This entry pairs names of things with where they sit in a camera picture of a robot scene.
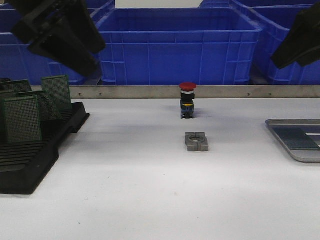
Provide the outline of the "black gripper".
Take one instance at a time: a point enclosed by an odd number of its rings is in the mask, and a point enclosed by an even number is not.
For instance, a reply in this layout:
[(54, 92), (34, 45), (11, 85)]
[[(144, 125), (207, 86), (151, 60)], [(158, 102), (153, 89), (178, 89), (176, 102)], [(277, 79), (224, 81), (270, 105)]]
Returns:
[(106, 43), (92, 20), (85, 0), (10, 0), (21, 14), (11, 32), (36, 55), (59, 62), (89, 77), (97, 54)]

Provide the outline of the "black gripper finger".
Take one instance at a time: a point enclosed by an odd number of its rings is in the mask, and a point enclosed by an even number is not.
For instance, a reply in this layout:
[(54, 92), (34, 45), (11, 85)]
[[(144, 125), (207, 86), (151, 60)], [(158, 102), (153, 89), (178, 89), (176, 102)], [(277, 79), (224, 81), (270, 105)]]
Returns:
[(320, 6), (314, 4), (300, 11), (293, 25), (271, 56), (278, 69), (283, 69), (296, 62), (301, 67), (320, 59)]

